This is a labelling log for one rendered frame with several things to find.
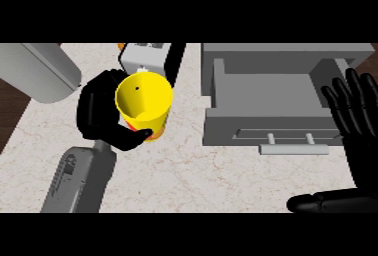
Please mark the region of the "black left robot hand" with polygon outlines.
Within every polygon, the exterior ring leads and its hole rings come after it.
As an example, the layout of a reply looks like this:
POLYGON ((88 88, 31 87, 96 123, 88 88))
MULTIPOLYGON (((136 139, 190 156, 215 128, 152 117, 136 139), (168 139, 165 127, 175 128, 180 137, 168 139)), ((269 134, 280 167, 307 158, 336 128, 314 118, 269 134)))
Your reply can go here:
POLYGON ((84 85, 77 105, 77 128, 82 138, 102 140, 121 151, 133 150, 152 135, 150 129, 131 131, 119 124, 115 91, 127 77, 122 70, 105 70, 84 85))

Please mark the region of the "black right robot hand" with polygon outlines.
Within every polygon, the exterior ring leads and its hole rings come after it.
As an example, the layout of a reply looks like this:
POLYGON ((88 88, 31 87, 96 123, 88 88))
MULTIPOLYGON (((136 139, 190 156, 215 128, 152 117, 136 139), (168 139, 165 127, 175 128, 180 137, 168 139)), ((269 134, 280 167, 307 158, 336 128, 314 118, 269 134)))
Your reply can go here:
POLYGON ((320 88, 339 130, 356 187, 291 197, 292 213, 378 213, 378 83, 345 70, 345 80, 320 88))

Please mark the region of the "yellow cup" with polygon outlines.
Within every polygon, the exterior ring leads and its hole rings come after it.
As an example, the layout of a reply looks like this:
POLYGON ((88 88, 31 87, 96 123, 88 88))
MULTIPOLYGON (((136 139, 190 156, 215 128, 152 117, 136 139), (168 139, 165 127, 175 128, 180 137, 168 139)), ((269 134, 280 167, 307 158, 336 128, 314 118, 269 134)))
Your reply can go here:
POLYGON ((156 140, 164 133, 173 98, 168 80, 149 71, 131 74, 115 90, 115 106, 128 128, 152 130, 147 141, 156 140))

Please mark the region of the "grey open drawer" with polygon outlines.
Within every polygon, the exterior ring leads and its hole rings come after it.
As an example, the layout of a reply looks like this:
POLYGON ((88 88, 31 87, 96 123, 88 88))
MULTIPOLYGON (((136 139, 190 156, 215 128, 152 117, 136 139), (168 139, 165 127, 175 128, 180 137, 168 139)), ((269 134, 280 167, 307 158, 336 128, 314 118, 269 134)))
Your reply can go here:
POLYGON ((257 146, 273 136, 279 144, 338 146, 339 131, 320 87, 345 77, 347 61, 323 59, 304 74, 229 74, 212 64, 211 107, 205 110, 205 146, 257 146))

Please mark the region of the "grey drawer cabinet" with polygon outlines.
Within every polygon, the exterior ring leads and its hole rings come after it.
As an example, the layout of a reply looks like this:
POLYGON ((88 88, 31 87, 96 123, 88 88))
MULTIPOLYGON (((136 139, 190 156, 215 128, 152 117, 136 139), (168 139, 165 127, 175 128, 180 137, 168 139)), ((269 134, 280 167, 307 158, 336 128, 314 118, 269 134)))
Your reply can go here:
POLYGON ((202 43, 201 93, 209 96, 214 60, 227 74, 308 74, 323 59, 356 68, 373 54, 370 43, 202 43))

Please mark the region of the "grey rounded appliance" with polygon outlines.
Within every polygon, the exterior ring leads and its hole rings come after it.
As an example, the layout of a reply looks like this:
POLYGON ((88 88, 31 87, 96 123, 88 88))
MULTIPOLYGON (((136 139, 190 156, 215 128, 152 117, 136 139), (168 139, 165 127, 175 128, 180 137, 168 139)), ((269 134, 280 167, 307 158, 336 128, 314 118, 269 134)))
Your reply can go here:
POLYGON ((0 43, 0 78, 40 103, 63 100, 81 71, 56 43, 0 43))

